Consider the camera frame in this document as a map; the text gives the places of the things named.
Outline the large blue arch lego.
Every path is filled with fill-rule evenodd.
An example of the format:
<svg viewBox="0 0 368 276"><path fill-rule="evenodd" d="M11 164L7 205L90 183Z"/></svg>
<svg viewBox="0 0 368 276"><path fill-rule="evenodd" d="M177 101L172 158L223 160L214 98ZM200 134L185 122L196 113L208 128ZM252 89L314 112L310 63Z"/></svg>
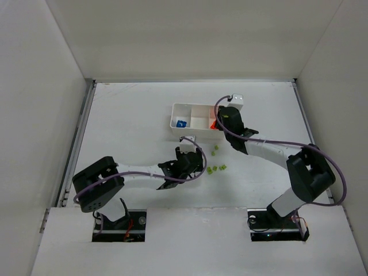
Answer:
<svg viewBox="0 0 368 276"><path fill-rule="evenodd" d="M178 120L176 123L176 128L185 128L187 126L187 122L183 120Z"/></svg>

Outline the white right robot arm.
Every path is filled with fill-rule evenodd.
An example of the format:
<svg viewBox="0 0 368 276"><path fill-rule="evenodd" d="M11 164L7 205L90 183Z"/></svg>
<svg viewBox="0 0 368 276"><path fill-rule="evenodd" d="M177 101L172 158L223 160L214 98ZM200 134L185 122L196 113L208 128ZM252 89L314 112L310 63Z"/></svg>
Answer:
<svg viewBox="0 0 368 276"><path fill-rule="evenodd" d="M315 145L300 148L265 143L258 131L244 127L238 109L220 106L216 127L225 133L233 149L272 162L287 171L290 188L267 207L275 217L286 217L305 204L312 203L335 181L325 157Z"/></svg>

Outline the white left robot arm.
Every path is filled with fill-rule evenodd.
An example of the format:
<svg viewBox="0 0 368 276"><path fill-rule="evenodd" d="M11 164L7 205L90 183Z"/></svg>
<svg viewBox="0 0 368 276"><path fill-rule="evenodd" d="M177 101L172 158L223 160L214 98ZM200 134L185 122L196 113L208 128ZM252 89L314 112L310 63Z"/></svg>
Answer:
<svg viewBox="0 0 368 276"><path fill-rule="evenodd" d="M117 205L123 187L168 190L205 172L207 158L201 148L183 153L177 147L175 154L174 160L146 167L119 164L105 156L73 176L73 201L83 213L98 212L115 223L125 214Z"/></svg>

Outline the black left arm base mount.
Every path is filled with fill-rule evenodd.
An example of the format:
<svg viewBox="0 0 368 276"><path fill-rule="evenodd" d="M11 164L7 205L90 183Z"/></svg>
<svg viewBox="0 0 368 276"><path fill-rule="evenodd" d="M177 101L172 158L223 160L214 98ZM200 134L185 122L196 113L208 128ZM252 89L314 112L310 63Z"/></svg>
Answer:
<svg viewBox="0 0 368 276"><path fill-rule="evenodd" d="M91 240L92 242L145 242L147 211L128 209L122 198L120 198L120 202L124 208L124 215L116 221L110 221L100 212L93 212L94 229Z"/></svg>

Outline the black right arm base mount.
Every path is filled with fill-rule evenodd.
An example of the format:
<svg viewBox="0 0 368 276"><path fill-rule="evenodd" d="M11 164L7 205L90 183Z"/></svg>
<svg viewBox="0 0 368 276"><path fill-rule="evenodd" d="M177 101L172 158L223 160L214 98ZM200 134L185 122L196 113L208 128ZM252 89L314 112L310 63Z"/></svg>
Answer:
<svg viewBox="0 0 368 276"><path fill-rule="evenodd" d="M305 242L309 239L308 224L298 212L280 217L267 209L248 209L247 216L252 242Z"/></svg>

